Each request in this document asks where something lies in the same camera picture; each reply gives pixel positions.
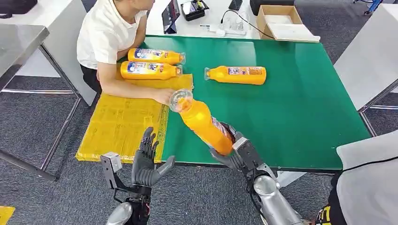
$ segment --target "man's hand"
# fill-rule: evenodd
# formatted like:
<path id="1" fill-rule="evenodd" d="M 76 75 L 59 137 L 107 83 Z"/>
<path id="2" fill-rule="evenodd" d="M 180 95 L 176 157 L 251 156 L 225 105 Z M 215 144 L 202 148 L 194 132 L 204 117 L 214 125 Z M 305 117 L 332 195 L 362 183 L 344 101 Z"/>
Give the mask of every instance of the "man's hand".
<path id="1" fill-rule="evenodd" d="M 153 159 L 159 142 L 153 143 L 156 134 L 152 134 L 153 127 L 148 127 L 142 136 L 139 149 L 134 156 L 133 168 L 131 170 L 131 183 L 151 187 L 166 174 L 173 166 L 175 156 L 170 156 L 165 164 L 154 169 Z"/>
<path id="2" fill-rule="evenodd" d="M 153 99 L 164 105 L 169 105 L 171 95 L 175 92 L 173 89 L 157 89 L 153 93 Z"/>

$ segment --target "yellow paper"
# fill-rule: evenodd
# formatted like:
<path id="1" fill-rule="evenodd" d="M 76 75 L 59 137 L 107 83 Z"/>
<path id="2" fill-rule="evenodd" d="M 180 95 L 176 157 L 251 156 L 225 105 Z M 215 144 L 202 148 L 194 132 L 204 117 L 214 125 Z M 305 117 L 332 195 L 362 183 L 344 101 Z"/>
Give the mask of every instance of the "yellow paper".
<path id="1" fill-rule="evenodd" d="M 0 225 L 6 225 L 11 218 L 15 208 L 10 206 L 0 206 Z"/>
<path id="2" fill-rule="evenodd" d="M 192 74 L 168 80 L 131 80 L 137 86 L 192 89 Z M 110 151 L 132 163 L 147 127 L 152 126 L 159 145 L 155 161 L 160 162 L 166 137 L 168 106 L 152 99 L 122 98 L 102 94 L 76 153 L 79 161 L 100 161 Z"/>

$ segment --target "plastic bottle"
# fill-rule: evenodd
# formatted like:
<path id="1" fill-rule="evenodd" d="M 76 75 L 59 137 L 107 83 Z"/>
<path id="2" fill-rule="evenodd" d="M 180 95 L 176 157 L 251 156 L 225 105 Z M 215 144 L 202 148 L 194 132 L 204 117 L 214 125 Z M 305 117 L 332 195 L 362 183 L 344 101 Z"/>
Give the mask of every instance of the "plastic bottle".
<path id="1" fill-rule="evenodd" d="M 174 51 L 132 48 L 129 50 L 127 58 L 129 61 L 136 62 L 164 62 L 170 65 L 185 63 L 185 53 Z"/>
<path id="2" fill-rule="evenodd" d="M 170 109 L 181 118 L 197 136 L 218 153 L 228 155 L 232 151 L 231 136 L 227 129 L 212 117 L 208 106 L 192 98 L 192 92 L 180 89 L 170 98 Z"/>
<path id="3" fill-rule="evenodd" d="M 223 83 L 247 83 L 261 85 L 267 73 L 264 67 L 226 67 L 205 68 L 205 80 L 212 79 Z"/>
<path id="4" fill-rule="evenodd" d="M 126 80 L 167 80 L 174 76 L 180 76 L 183 73 L 183 67 L 181 65 L 171 66 L 167 63 L 126 61 L 122 63 L 120 73 Z"/>

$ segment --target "bottle cap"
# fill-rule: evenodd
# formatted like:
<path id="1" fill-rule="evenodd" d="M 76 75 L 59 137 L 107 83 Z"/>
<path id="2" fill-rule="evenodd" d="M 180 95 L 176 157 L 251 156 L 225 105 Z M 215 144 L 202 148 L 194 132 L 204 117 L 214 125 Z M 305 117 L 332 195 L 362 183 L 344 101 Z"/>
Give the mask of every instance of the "bottle cap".
<path id="1" fill-rule="evenodd" d="M 176 75 L 177 76 L 181 76 L 183 74 L 183 66 L 182 65 L 178 65 L 176 68 Z"/>
<path id="2" fill-rule="evenodd" d="M 205 81 L 210 79 L 210 68 L 205 68 Z"/>
<path id="3" fill-rule="evenodd" d="M 182 112 L 192 105 L 192 92 L 187 89 L 180 89 L 173 93 L 170 98 L 169 107 L 174 112 Z"/>
<path id="4" fill-rule="evenodd" d="M 183 65 L 186 63 L 185 53 L 180 54 L 180 63 Z"/>

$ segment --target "bottle label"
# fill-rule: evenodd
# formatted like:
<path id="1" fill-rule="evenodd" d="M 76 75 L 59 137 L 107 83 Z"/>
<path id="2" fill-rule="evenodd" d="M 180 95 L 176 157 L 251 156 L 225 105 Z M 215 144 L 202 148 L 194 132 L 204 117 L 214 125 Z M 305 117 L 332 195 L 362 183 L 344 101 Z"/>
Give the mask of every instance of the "bottle label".
<path id="1" fill-rule="evenodd" d="M 150 59 L 150 60 L 156 60 L 156 59 L 160 59 L 162 53 L 164 51 L 162 50 L 153 50 L 153 49 L 141 49 L 138 48 L 136 49 L 136 51 L 134 52 L 134 57 L 136 59 Z"/>
<path id="2" fill-rule="evenodd" d="M 229 135 L 228 135 L 227 129 L 225 129 L 225 127 L 224 127 L 216 118 L 212 117 L 212 123 L 213 123 L 213 125 L 214 125 L 216 128 L 218 128 L 218 129 L 221 131 L 221 133 L 222 133 L 223 135 L 225 135 L 226 137 L 229 136 Z"/>
<path id="3" fill-rule="evenodd" d="M 229 67 L 229 75 L 260 75 L 261 67 Z"/>
<path id="4" fill-rule="evenodd" d="M 163 64 L 149 62 L 129 62 L 127 73 L 129 74 L 154 74 L 156 70 L 163 72 Z"/>

